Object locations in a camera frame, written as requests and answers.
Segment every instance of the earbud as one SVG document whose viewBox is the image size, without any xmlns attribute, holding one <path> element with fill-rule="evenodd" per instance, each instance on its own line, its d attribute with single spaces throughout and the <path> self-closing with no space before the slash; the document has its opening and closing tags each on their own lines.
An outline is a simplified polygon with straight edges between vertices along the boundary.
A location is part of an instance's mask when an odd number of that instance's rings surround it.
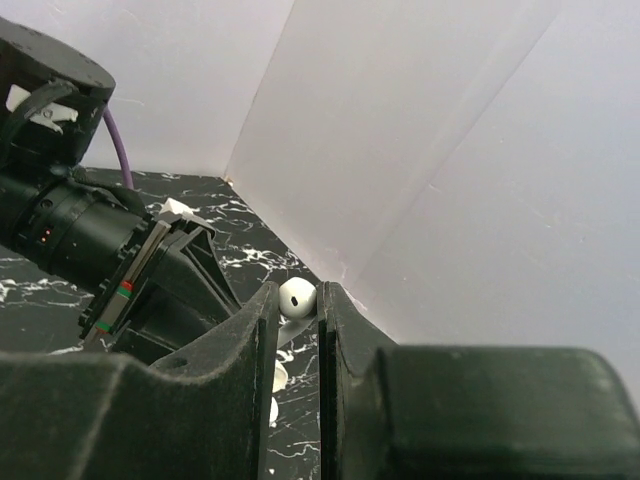
<svg viewBox="0 0 640 480">
<path fill-rule="evenodd" d="M 300 320 L 316 309 L 316 287 L 300 277 L 293 277 L 280 286 L 280 313 L 289 320 Z"/>
<path fill-rule="evenodd" d="M 279 392 L 280 390 L 284 390 L 284 387 L 287 386 L 287 382 L 289 381 L 289 374 L 287 373 L 287 369 L 284 368 L 284 365 L 276 360 L 276 369 L 273 374 L 273 393 Z"/>
</svg>

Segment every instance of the marble tabletop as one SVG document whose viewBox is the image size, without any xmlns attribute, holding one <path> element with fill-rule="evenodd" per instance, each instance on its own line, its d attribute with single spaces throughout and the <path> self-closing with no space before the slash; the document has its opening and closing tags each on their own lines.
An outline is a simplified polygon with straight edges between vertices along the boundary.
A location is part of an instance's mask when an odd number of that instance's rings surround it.
<svg viewBox="0 0 640 480">
<path fill-rule="evenodd" d="M 119 172 L 113 170 L 94 170 L 93 174 L 108 182 L 120 180 Z M 221 179 L 137 173 L 134 180 L 150 211 L 159 210 L 170 196 L 216 228 L 221 265 L 241 302 L 267 280 L 281 284 L 299 276 L 317 283 L 309 269 Z M 0 247 L 0 351 L 81 351 L 77 318 L 89 299 L 73 285 L 44 274 Z M 278 351 L 289 382 L 275 394 L 279 416 L 271 425 L 266 478 L 320 478 L 317 350 L 312 327 Z"/>
</svg>

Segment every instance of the black mount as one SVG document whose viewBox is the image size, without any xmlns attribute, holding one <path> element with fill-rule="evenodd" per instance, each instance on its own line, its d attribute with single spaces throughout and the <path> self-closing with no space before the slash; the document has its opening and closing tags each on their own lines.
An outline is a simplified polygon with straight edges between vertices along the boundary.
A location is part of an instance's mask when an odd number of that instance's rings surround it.
<svg viewBox="0 0 640 480">
<path fill-rule="evenodd" d="M 631 479 L 640 427 L 581 349 L 399 346 L 318 291 L 323 480 Z"/>
<path fill-rule="evenodd" d="M 0 471 L 20 479 L 260 479 L 278 285 L 146 367 L 129 355 L 0 354 Z"/>
<path fill-rule="evenodd" d="M 218 264 L 214 235 L 198 217 L 147 216 L 82 313 L 81 338 L 108 334 L 113 351 L 150 364 L 236 313 L 240 305 Z"/>
</svg>

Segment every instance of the white earbud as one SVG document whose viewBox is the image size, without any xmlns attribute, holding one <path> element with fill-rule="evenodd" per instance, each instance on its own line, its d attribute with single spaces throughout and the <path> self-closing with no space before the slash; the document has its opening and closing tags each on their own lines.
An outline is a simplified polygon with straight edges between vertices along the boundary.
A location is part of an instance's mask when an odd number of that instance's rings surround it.
<svg viewBox="0 0 640 480">
<path fill-rule="evenodd" d="M 280 409 L 278 408 L 278 402 L 276 399 L 271 397 L 271 411 L 269 412 L 269 424 L 275 423 L 278 419 L 278 414 L 280 413 Z"/>
<path fill-rule="evenodd" d="M 316 309 L 316 287 L 300 277 L 293 277 L 280 286 L 280 313 L 290 320 L 300 320 Z"/>
<path fill-rule="evenodd" d="M 284 365 L 276 360 L 276 369 L 273 374 L 273 393 L 279 392 L 280 390 L 284 390 L 284 387 L 287 386 L 287 382 L 289 381 L 289 374 L 287 370 L 284 368 Z"/>
</svg>

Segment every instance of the white backdrop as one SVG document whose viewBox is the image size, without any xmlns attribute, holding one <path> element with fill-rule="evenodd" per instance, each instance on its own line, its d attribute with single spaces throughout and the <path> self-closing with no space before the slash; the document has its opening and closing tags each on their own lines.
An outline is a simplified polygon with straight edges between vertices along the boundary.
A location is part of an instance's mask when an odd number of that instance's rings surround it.
<svg viewBox="0 0 640 480">
<path fill-rule="evenodd" d="M 578 345 L 640 404 L 637 0 L 297 0 L 232 157 L 406 342 Z"/>
<path fill-rule="evenodd" d="M 69 43 L 116 79 L 132 167 L 221 175 L 293 0 L 2 0 L 0 15 Z M 85 157 L 117 167 L 101 127 Z"/>
</svg>

